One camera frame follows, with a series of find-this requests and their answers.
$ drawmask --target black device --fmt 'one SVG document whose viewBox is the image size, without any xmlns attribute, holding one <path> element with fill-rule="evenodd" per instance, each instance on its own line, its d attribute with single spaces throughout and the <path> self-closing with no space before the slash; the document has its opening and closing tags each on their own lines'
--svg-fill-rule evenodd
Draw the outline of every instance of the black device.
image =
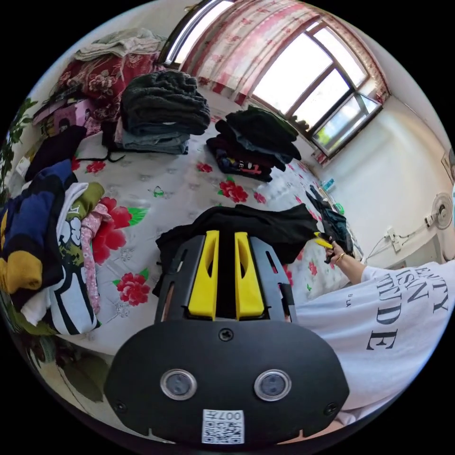
<svg viewBox="0 0 455 455">
<path fill-rule="evenodd" d="M 116 354 L 105 395 L 128 428 L 231 452 L 325 429 L 349 388 L 329 344 L 296 322 L 273 249 L 210 231 L 181 246 L 155 323 Z"/>
</svg>

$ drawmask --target cartoon print t-shirt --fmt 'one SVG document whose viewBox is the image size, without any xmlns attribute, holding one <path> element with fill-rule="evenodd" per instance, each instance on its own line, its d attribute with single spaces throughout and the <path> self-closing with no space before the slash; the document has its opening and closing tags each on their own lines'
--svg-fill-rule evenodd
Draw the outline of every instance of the cartoon print t-shirt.
<svg viewBox="0 0 455 455">
<path fill-rule="evenodd" d="M 455 301 L 455 261 L 384 270 L 366 267 L 356 286 L 296 303 L 299 324 L 326 340 L 350 394 L 337 419 L 347 425 L 392 399 L 419 373 Z"/>
</svg>

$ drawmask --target wall socket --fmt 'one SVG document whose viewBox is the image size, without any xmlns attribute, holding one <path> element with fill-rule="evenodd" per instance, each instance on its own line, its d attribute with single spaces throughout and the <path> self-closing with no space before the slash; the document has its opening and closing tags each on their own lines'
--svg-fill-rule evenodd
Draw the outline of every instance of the wall socket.
<svg viewBox="0 0 455 455">
<path fill-rule="evenodd" d="M 394 228 L 390 227 L 387 229 L 387 237 L 392 242 L 392 246 L 395 252 L 398 253 L 401 250 L 401 241 L 400 238 L 396 235 Z"/>
</svg>

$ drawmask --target window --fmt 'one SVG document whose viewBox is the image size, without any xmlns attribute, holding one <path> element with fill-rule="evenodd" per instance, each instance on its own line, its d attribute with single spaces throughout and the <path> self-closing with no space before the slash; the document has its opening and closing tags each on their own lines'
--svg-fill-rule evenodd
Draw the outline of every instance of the window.
<svg viewBox="0 0 455 455">
<path fill-rule="evenodd" d="M 355 93 L 314 134 L 327 156 L 332 156 L 350 136 L 359 131 L 380 110 L 381 105 Z"/>
<path fill-rule="evenodd" d="M 327 27 L 315 33 L 314 37 L 337 59 L 355 87 L 359 87 L 366 79 L 367 72 L 348 46 Z"/>
<path fill-rule="evenodd" d="M 358 93 L 368 80 L 354 52 L 318 18 L 267 69 L 252 97 L 333 156 L 381 109 Z"/>
<path fill-rule="evenodd" d="M 234 0 L 201 1 L 171 33 L 163 47 L 160 62 L 179 67 L 207 27 L 233 3 Z"/>
<path fill-rule="evenodd" d="M 287 112 L 331 64 L 330 57 L 311 38 L 299 35 L 274 61 L 254 95 L 278 111 Z"/>
</svg>

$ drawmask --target floral bed sheet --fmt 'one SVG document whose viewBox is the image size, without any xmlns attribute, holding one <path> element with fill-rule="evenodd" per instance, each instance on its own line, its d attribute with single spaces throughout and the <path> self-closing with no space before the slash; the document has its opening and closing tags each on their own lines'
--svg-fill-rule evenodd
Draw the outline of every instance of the floral bed sheet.
<svg viewBox="0 0 455 455">
<path fill-rule="evenodd" d="M 177 225 L 192 223 L 210 207 L 242 203 L 284 210 L 304 203 L 322 229 L 318 212 L 305 195 L 319 181 L 302 163 L 292 162 L 284 173 L 273 169 L 270 183 L 230 177 L 218 169 L 205 142 L 217 134 L 214 124 L 222 117 L 223 113 L 212 111 L 205 134 L 191 137 L 188 155 L 127 153 L 116 163 L 73 162 L 79 181 L 103 185 L 101 202 L 108 207 L 113 223 L 100 228 L 92 245 L 101 327 L 63 338 L 114 355 L 128 338 L 152 324 L 157 298 L 151 290 L 161 273 L 155 241 Z M 77 154 L 78 158 L 104 155 L 100 134 L 85 139 Z M 293 264 L 284 266 L 295 301 L 311 300 L 348 283 L 338 269 L 324 261 L 324 248 L 310 241 Z"/>
</svg>

